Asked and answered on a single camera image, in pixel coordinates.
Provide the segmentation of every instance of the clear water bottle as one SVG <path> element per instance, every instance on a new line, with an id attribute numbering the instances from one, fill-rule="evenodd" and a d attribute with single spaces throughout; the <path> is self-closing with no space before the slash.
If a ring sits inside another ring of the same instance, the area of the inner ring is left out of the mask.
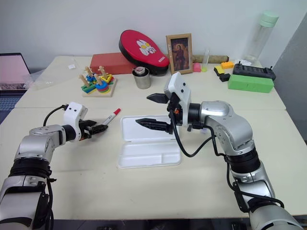
<path id="1" fill-rule="evenodd" d="M 252 40 L 248 44 L 243 59 L 254 63 L 258 60 L 279 16 L 271 11 L 265 11 L 257 26 Z"/>

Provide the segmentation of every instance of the red boxing pad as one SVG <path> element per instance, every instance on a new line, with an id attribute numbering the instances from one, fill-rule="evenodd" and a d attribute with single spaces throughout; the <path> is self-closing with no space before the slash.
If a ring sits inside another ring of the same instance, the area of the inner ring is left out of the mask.
<path id="1" fill-rule="evenodd" d="M 151 74 L 163 74 L 168 69 L 169 60 L 152 39 L 135 31 L 121 33 L 119 49 L 125 58 L 137 66 L 149 69 Z"/>

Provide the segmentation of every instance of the wooden base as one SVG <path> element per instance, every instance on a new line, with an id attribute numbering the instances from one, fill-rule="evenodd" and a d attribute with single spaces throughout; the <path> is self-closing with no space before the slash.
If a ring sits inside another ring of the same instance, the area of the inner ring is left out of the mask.
<path id="1" fill-rule="evenodd" d="M 116 86 L 116 82 L 117 82 L 117 79 L 114 78 L 113 84 L 109 85 L 109 89 L 110 89 L 109 92 L 101 93 L 97 89 L 94 89 L 90 93 L 82 92 L 82 96 L 83 97 L 112 97 L 113 91 L 114 91 L 115 86 Z"/>

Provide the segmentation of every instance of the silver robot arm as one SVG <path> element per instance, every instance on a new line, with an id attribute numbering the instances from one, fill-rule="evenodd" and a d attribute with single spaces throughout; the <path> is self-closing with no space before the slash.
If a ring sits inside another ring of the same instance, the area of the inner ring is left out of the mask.
<path id="1" fill-rule="evenodd" d="M 95 121 L 83 121 L 87 108 L 71 102 L 64 113 L 64 124 L 30 130 L 17 150 L 9 177 L 0 190 L 0 230 L 37 229 L 49 225 L 52 214 L 50 162 L 55 148 L 66 141 L 79 141 L 107 129 Z"/>
<path id="2" fill-rule="evenodd" d="M 283 203 L 275 199 L 264 165 L 258 158 L 251 126 L 246 119 L 237 115 L 226 102 L 191 103 L 191 90 L 179 72 L 173 74 L 166 83 L 164 92 L 152 94 L 147 98 L 168 104 L 171 125 L 148 118 L 136 120 L 137 123 L 154 130 L 174 132 L 182 152 L 188 157 L 195 156 L 200 148 L 193 154 L 187 154 L 176 135 L 176 125 L 186 126 L 188 131 L 191 128 L 209 128 L 213 146 L 214 136 L 217 136 L 225 152 L 218 154 L 215 146 L 215 154 L 223 155 L 227 162 L 228 185 L 235 192 L 240 210 L 249 213 L 252 229 L 302 229 L 283 207 L 277 205 L 279 203 L 283 206 Z M 234 179 L 233 184 L 229 180 L 229 171 Z"/>

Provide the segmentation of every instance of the laptop screen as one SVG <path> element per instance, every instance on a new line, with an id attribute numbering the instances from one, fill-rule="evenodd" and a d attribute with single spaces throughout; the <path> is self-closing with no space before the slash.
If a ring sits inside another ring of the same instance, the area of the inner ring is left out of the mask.
<path id="1" fill-rule="evenodd" d="M 0 89 L 18 90 L 24 88 L 29 69 L 21 53 L 0 54 Z"/>

